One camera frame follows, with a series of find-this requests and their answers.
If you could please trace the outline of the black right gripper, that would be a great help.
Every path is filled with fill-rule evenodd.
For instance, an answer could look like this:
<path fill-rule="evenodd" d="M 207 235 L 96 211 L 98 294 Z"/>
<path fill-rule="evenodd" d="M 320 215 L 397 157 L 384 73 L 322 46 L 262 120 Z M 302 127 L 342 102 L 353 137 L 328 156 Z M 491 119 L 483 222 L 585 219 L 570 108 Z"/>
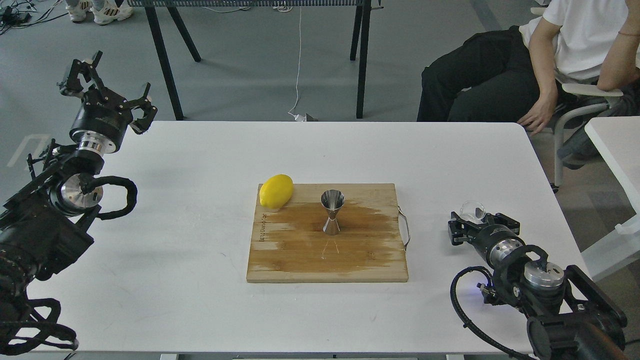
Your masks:
<path fill-rule="evenodd" d="M 512 251 L 525 246 L 518 237 L 521 223 L 502 213 L 486 213 L 484 223 L 475 224 L 450 212 L 448 234 L 450 243 L 459 246 L 470 243 L 488 265 L 499 265 Z"/>

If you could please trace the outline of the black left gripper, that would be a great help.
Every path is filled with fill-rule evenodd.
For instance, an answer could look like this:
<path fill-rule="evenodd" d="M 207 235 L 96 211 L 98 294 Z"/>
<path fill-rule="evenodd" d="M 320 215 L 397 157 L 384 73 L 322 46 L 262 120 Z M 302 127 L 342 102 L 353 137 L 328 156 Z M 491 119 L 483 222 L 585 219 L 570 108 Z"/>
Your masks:
<path fill-rule="evenodd" d="M 81 100 L 81 107 L 69 132 L 71 139 L 79 143 L 87 133 L 97 133 L 106 139 L 106 153 L 110 154 L 121 148 L 128 124 L 137 135 L 147 132 L 158 108 L 152 104 L 149 96 L 149 82 L 144 85 L 142 95 L 133 100 L 126 100 L 106 88 L 97 71 L 102 55 L 103 51 L 98 50 L 90 60 L 74 59 L 67 76 L 58 82 L 58 88 L 61 95 Z M 93 86 L 85 90 L 81 76 L 87 84 L 93 82 Z M 131 114 L 134 110 L 142 111 L 142 116 L 136 120 Z"/>

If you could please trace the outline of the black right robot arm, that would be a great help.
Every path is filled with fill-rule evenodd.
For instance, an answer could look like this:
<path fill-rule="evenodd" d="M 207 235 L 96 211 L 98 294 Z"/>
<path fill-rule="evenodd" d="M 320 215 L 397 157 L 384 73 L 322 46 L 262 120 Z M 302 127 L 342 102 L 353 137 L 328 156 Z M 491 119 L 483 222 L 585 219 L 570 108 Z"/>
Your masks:
<path fill-rule="evenodd" d="M 481 212 L 476 222 L 451 212 L 449 237 L 454 246 L 471 244 L 487 267 L 460 271 L 450 286 L 452 306 L 468 328 L 490 346 L 518 360 L 530 356 L 500 344 L 476 326 L 457 297 L 458 280 L 480 272 L 484 303 L 509 305 L 526 317 L 526 332 L 540 360 L 624 360 L 627 317 L 576 265 L 561 268 L 547 252 L 520 237 L 521 224 L 501 213 Z"/>

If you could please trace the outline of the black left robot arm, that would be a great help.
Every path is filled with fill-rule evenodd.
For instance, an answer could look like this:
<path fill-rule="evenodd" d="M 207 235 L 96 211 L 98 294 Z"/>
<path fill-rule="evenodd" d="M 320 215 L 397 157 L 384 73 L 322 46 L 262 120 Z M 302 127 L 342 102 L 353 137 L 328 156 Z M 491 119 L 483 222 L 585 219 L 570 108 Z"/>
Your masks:
<path fill-rule="evenodd" d="M 37 158 L 27 158 L 31 180 L 4 204 L 0 241 L 1 353 L 16 356 L 39 346 L 78 348 L 77 335 L 58 323 L 61 304 L 54 298 L 29 299 L 33 280 L 59 274 L 94 243 L 88 230 L 95 219 L 130 214 L 137 186 L 125 177 L 99 175 L 105 154 L 117 152 L 128 128 L 141 135 L 151 126 L 157 107 L 148 96 L 133 100 L 103 84 L 97 69 L 102 52 L 75 59 L 58 87 L 80 98 L 70 129 L 72 145 L 52 139 Z"/>

